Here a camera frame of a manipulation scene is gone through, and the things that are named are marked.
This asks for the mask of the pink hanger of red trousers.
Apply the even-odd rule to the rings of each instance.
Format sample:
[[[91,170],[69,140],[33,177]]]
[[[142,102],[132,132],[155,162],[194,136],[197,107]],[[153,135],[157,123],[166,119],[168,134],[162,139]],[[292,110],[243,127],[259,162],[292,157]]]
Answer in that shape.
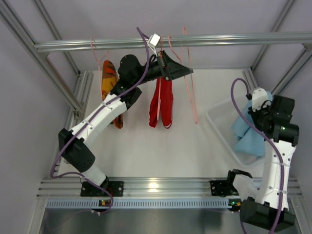
[[[163,36],[161,36],[161,38],[160,38],[160,51],[162,51],[162,50],[163,50]],[[157,121],[159,121],[159,117],[160,117],[161,83],[162,83],[162,78],[159,78],[158,102],[157,102],[157,116],[156,116]]]

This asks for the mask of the red trousers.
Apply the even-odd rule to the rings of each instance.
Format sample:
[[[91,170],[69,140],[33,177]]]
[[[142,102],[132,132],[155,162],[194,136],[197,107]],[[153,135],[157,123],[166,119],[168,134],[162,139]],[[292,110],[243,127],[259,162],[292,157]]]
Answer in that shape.
[[[153,128],[155,128],[158,123],[156,119],[158,89],[159,89],[159,78],[156,81],[156,88],[149,109],[149,126]],[[169,129],[173,122],[173,103],[174,103],[171,81],[166,81],[164,78],[162,78],[160,97],[161,97],[161,106],[159,119],[161,119],[163,126],[166,129]]]

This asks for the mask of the pink hanger of blue garment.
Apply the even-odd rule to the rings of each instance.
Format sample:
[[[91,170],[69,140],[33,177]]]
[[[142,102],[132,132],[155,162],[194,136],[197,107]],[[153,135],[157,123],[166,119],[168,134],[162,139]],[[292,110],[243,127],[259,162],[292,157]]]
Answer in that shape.
[[[172,40],[172,36],[168,36],[168,44],[169,44],[171,51],[176,56],[176,58],[178,59],[180,64],[183,65],[184,47],[181,46],[181,54],[179,55],[174,50],[172,43],[171,43],[171,40]],[[191,77],[191,87],[189,86],[189,83],[188,83],[186,76],[184,76],[184,80],[185,80],[185,85],[186,85],[189,101],[191,104],[193,119],[194,119],[195,124],[198,124],[198,112],[197,112],[196,94],[195,94],[195,85],[194,85],[193,74],[190,74],[190,77]]]

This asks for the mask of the light blue garment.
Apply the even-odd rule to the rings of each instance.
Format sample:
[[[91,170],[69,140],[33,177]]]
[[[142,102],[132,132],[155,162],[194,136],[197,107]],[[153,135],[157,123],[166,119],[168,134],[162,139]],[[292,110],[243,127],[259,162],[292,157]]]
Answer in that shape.
[[[236,137],[234,151],[256,157],[265,156],[264,137],[257,133],[241,116],[238,116],[231,126]]]

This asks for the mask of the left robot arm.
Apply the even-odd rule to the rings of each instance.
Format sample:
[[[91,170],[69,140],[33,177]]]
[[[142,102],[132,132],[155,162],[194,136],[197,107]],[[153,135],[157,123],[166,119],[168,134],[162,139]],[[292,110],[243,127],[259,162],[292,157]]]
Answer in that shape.
[[[142,91],[138,85],[164,78],[172,81],[193,73],[189,67],[171,59],[162,50],[160,55],[148,56],[141,65],[134,55],[125,55],[118,69],[119,80],[104,101],[81,123],[70,130],[62,129],[58,134],[59,153],[76,169],[76,174],[85,178],[92,186],[104,192],[109,178],[99,169],[90,146],[98,135],[119,115],[126,112],[138,100]]]

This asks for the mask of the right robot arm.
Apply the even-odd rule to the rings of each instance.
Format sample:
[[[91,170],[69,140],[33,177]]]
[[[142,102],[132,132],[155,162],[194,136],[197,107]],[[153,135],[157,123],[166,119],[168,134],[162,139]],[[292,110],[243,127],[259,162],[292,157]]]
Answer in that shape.
[[[261,88],[246,97],[243,110],[234,104],[239,114],[232,125],[237,138],[234,150],[264,158],[262,182],[257,189],[250,173],[232,170],[230,184],[242,201],[241,222],[274,234],[295,223],[287,201],[291,161],[299,140],[299,127],[291,123],[294,99],[272,96]]]

